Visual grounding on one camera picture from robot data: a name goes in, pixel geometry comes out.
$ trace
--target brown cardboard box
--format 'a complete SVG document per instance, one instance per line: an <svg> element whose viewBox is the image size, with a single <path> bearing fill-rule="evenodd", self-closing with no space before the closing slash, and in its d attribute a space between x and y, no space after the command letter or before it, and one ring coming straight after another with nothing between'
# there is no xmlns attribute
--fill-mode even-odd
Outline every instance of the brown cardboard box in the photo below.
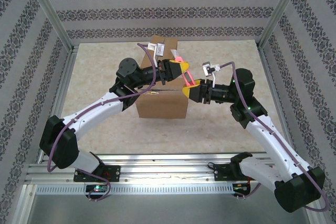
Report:
<svg viewBox="0 0 336 224"><path fill-rule="evenodd" d="M158 35L152 37L151 43L164 41L163 57L160 59L174 59L171 49L177 49L177 39L163 38ZM145 54L140 67L149 67L151 62ZM150 91L141 95L135 105L140 118L185 118L188 108L188 98L182 93L184 80L177 78L173 81L157 82Z"/></svg>

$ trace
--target cardboard box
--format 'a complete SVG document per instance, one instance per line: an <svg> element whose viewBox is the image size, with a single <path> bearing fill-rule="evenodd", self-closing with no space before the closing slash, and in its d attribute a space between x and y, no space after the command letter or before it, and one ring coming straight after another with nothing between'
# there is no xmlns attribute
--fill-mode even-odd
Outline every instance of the cardboard box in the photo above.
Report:
<svg viewBox="0 0 336 224"><path fill-rule="evenodd" d="M163 38L158 35L152 37L151 43L164 41L163 57L160 59L174 59L171 49L177 49L177 39ZM140 67L145 68L151 66L147 55L141 62ZM188 109L188 98L182 93L183 85L185 85L182 77L173 81L157 82L150 91L141 95L135 105L140 118L168 118L183 119L186 117Z"/></svg>

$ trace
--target table surface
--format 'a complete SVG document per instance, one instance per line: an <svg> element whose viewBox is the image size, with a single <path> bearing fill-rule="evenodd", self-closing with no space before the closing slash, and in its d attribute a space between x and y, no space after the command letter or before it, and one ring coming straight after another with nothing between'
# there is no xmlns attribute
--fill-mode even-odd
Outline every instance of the table surface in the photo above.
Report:
<svg viewBox="0 0 336 224"><path fill-rule="evenodd" d="M255 97L282 133L256 44L244 41L179 41L180 55L190 63L195 79L203 78L202 63L234 61L249 69L256 82ZM62 116L73 114L103 96L115 81L120 61L144 56L135 42L80 44ZM216 75L216 83L228 84L231 67ZM186 119L141 119L135 105L108 118L87 133L79 147L94 153L221 153L263 151L259 143L237 123L230 104L189 101Z"/></svg>

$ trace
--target striped wall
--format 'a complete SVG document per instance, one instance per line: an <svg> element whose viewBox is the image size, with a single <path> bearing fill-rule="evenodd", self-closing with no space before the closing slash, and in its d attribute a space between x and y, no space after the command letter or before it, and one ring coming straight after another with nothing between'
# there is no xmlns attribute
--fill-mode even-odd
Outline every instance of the striped wall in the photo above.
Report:
<svg viewBox="0 0 336 224"><path fill-rule="evenodd" d="M326 173L327 223L336 222L334 2L291 0L264 50L296 150Z"/></svg>
<svg viewBox="0 0 336 224"><path fill-rule="evenodd" d="M67 51L37 0L0 0L0 223L13 217Z"/></svg>
<svg viewBox="0 0 336 224"><path fill-rule="evenodd" d="M50 0L74 44L256 39L279 0Z"/></svg>

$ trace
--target pink object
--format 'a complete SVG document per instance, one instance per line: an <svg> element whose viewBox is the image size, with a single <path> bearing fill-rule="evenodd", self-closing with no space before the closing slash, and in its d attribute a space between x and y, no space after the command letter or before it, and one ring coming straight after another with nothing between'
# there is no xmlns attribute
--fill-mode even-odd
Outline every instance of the pink object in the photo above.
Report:
<svg viewBox="0 0 336 224"><path fill-rule="evenodd" d="M175 57L175 61L177 61L177 62L184 62L184 60L182 59L181 56L176 56L176 57ZM185 77L185 74L182 73L182 77L183 77L183 80L185 81L185 84L186 84L187 86L196 85L196 82L194 81L194 78L193 78L193 76L191 75L190 71L187 70L186 72L188 73L188 75L189 75L189 77L190 77L190 79L191 79L191 82L188 82L187 78Z"/></svg>

